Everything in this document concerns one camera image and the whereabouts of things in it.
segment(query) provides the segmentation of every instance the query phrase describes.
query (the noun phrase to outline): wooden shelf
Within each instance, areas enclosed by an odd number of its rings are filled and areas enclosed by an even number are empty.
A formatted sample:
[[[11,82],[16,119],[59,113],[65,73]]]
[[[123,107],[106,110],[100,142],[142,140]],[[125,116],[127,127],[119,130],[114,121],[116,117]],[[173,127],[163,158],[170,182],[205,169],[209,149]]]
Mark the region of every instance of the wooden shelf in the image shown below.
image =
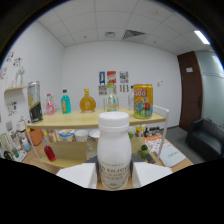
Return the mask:
[[[14,91],[14,90],[18,90],[18,89],[25,89],[25,88],[26,88],[26,86],[11,87],[11,88],[5,89],[5,92]]]
[[[120,108],[119,111],[129,114],[130,125],[141,125],[150,123],[164,122],[165,117],[153,113],[151,118],[139,119],[134,117],[134,112],[128,108]],[[91,129],[98,128],[98,115],[103,113],[103,109],[96,109],[93,113],[82,113],[81,111],[72,111],[70,114],[56,112],[54,115],[43,116],[43,120],[38,123],[28,123],[28,128],[39,129]]]
[[[137,155],[138,149],[144,144],[142,138],[131,139],[132,153]],[[86,142],[55,142],[52,146],[56,160],[51,162],[44,155],[41,161],[46,164],[54,165],[61,168],[76,166],[86,161]]]

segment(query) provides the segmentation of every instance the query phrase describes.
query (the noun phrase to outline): brown door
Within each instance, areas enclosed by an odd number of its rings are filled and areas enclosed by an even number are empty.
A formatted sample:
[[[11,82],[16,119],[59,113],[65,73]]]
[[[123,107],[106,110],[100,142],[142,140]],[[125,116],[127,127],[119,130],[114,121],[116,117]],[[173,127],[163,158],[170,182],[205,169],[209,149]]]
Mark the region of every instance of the brown door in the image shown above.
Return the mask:
[[[189,131],[192,120],[199,119],[202,113],[202,80],[195,53],[188,52],[177,56],[182,83],[182,106],[179,127]]]

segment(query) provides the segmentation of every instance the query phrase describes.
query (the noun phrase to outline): bowl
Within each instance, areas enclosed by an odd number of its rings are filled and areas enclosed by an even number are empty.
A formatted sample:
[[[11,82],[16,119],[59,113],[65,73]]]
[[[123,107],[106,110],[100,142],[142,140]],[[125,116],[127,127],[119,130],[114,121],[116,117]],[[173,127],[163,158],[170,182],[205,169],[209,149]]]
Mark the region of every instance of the bowl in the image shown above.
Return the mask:
[[[97,142],[100,137],[100,132],[101,131],[99,129],[94,129],[90,131],[89,136],[93,141]]]

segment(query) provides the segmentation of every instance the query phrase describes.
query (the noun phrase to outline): pink bottle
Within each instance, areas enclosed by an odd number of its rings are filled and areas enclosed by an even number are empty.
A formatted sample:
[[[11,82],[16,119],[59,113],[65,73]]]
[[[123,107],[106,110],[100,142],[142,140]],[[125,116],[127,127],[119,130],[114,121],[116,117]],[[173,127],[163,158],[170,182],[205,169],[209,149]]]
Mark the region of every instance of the pink bottle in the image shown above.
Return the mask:
[[[51,100],[51,94],[50,93],[47,94],[46,111],[47,111],[47,115],[54,115],[55,114],[54,103]]]

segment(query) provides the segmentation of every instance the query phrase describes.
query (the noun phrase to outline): book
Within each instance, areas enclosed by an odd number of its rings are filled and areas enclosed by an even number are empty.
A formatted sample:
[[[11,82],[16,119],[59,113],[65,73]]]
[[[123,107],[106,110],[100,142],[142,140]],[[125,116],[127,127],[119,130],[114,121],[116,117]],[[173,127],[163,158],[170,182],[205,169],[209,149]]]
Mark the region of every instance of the book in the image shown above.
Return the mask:
[[[145,144],[148,146],[148,149],[151,152],[154,152],[156,155],[158,155],[161,141],[162,139],[155,139],[152,141],[149,140],[145,141]],[[168,140],[164,140],[163,148],[160,153],[160,160],[164,166],[173,167],[183,161],[185,158],[186,156],[177,148],[175,148]]]
[[[155,153],[158,155],[159,148],[155,150]],[[167,167],[173,167],[183,161],[185,158],[186,156],[172,145],[162,148],[160,153],[160,160],[162,161],[163,165]]]

